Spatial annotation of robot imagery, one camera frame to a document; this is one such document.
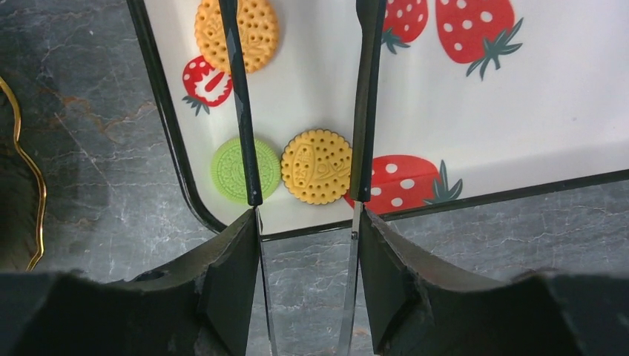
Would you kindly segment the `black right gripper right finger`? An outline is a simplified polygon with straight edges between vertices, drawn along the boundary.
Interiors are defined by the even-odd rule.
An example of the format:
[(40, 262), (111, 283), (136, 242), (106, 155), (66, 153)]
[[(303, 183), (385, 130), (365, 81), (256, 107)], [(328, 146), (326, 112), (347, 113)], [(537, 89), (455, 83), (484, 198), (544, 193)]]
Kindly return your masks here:
[(371, 197), (384, 1), (355, 5), (362, 31), (350, 196), (352, 237), (339, 355), (351, 352), (357, 284), (378, 355), (626, 355), (628, 278), (537, 272), (504, 283), (393, 231)]

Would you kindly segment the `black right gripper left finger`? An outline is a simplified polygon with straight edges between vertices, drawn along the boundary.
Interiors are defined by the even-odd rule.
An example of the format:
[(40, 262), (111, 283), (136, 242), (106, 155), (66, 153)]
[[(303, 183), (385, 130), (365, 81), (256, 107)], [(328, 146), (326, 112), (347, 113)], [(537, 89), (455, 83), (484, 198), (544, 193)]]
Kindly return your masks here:
[(3, 355), (243, 355), (263, 270), (263, 202), (237, 3), (220, 2), (248, 210), (215, 238), (131, 281), (1, 275)]

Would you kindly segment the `orange toy macaron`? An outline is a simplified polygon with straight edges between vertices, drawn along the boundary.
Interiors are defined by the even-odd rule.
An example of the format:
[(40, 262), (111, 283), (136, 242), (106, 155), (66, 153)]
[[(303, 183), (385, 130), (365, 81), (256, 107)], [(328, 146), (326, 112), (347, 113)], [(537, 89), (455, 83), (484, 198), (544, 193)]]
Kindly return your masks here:
[(311, 205), (326, 205), (349, 190), (352, 148), (331, 130), (304, 131), (284, 148), (281, 177), (289, 193)]
[[(274, 56), (280, 38), (277, 14), (268, 0), (237, 3), (237, 23), (247, 73), (265, 67)], [(195, 16), (194, 35), (202, 57), (212, 67), (230, 73), (223, 20), (217, 0), (202, 0)]]

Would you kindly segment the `three-tier black gold cake stand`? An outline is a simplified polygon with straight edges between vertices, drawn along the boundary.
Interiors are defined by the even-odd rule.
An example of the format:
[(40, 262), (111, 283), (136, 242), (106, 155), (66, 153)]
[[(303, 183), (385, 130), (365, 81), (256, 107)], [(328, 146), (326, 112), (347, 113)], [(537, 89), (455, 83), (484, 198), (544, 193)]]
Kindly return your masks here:
[(1, 80), (1, 271), (31, 271), (45, 252), (47, 187), (20, 142), (22, 113)]

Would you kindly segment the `green toy macaron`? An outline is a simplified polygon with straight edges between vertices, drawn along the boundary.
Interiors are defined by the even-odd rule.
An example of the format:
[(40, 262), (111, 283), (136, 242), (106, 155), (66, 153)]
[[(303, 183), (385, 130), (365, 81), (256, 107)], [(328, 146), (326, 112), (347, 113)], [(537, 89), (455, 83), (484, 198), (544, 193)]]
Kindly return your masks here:
[[(280, 160), (271, 146), (260, 139), (254, 140), (263, 198), (271, 196), (280, 184)], [(228, 200), (248, 203), (244, 164), (240, 140), (223, 143), (211, 161), (211, 179), (220, 194)]]

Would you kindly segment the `cream strawberry serving tray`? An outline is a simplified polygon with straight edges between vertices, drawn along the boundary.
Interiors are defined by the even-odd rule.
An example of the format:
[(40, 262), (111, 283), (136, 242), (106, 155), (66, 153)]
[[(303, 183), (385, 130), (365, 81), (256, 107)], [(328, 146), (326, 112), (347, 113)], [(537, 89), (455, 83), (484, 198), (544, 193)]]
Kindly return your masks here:
[[(277, 52), (248, 75), (254, 134), (352, 137), (353, 1), (274, 1)], [(180, 186), (222, 231), (247, 208), (211, 179), (237, 137), (231, 77), (201, 54), (198, 1), (128, 7)], [(389, 1), (368, 208), (400, 219), (628, 178), (626, 1)]]

